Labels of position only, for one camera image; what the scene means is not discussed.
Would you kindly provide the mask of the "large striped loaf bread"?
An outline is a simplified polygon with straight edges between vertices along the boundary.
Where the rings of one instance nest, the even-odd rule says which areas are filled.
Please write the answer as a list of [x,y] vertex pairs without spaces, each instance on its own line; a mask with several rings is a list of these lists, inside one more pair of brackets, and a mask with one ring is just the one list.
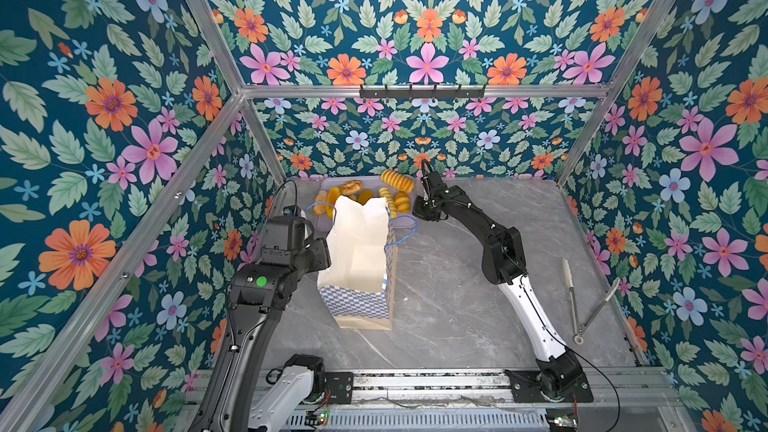
[[396,170],[385,170],[380,178],[388,187],[406,194],[410,194],[415,187],[415,182],[411,177],[403,175]]

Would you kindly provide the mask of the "pale ridged long bread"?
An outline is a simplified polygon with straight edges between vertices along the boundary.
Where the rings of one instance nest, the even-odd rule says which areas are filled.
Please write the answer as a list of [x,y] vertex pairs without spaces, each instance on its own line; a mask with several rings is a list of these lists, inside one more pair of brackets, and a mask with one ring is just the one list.
[[396,219],[399,215],[394,198],[387,187],[381,187],[379,189],[379,196],[386,201],[387,210],[391,220]]

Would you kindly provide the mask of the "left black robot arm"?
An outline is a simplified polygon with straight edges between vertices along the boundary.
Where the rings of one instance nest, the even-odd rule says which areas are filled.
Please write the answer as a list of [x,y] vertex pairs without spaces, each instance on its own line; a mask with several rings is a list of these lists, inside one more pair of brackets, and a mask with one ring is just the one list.
[[287,360],[268,392],[255,399],[272,336],[308,274],[330,265],[328,246],[297,205],[268,219],[258,259],[234,276],[227,323],[192,431],[279,431],[294,410],[324,392],[321,358],[298,354]]

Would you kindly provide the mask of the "checkered paper bag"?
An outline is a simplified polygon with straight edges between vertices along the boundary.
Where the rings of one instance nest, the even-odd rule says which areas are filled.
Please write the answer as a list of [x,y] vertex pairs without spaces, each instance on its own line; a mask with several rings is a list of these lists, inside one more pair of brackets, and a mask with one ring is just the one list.
[[338,327],[393,329],[398,247],[405,241],[396,237],[394,225],[384,198],[365,205],[338,198],[325,237],[331,266],[317,278],[318,292]]

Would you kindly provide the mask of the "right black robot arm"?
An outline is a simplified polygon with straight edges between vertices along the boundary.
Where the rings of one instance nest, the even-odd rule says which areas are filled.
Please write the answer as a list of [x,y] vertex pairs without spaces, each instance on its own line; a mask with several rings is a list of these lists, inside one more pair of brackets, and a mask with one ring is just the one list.
[[543,398],[559,402],[587,391],[579,355],[557,333],[533,290],[519,230],[492,219],[464,189],[447,185],[426,163],[421,183],[424,196],[415,201],[413,215],[427,222],[454,219],[479,242],[485,278],[509,301],[531,343],[539,368],[531,382]]

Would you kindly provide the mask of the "metal tongs white tips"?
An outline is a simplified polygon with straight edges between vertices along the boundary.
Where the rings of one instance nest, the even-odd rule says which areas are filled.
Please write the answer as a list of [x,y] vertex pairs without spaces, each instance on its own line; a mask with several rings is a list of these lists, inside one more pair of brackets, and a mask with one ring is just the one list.
[[577,345],[583,345],[585,341],[585,335],[588,329],[595,323],[602,310],[611,301],[618,290],[620,283],[619,278],[615,278],[611,283],[610,288],[606,292],[605,296],[601,299],[595,309],[591,312],[587,320],[582,323],[579,318],[578,304],[576,301],[575,284],[573,280],[573,274],[570,269],[570,264],[567,259],[561,259],[562,271],[565,279],[565,284],[568,292],[571,314],[571,326],[573,329],[573,340]]

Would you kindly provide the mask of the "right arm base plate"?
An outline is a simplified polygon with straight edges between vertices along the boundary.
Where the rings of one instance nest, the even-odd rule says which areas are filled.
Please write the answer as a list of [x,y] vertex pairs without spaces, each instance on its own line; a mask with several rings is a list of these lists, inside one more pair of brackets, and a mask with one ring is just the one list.
[[552,371],[505,369],[504,375],[510,381],[510,390],[516,403],[565,403],[575,400],[579,403],[592,403],[592,393],[587,376],[556,375]]

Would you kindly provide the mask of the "orange pointed bread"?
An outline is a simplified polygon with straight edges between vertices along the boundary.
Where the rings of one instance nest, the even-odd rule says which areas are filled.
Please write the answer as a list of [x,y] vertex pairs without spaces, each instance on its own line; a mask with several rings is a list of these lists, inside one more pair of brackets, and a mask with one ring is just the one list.
[[364,189],[364,190],[362,190],[362,191],[361,191],[361,193],[359,194],[359,196],[358,196],[358,198],[357,198],[357,201],[358,201],[358,202],[359,202],[361,205],[365,205],[365,204],[366,204],[366,203],[367,203],[367,202],[368,202],[370,199],[372,199],[372,198],[374,198],[374,197],[375,197],[375,194],[374,194],[374,192],[373,192],[372,190],[370,190],[370,189]]

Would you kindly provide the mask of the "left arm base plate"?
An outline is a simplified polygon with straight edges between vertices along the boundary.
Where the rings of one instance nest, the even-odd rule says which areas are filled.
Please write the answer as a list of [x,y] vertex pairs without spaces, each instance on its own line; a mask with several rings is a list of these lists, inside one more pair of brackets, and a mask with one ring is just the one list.
[[315,407],[352,403],[355,375],[352,372],[322,372],[314,375],[312,393],[307,399]]

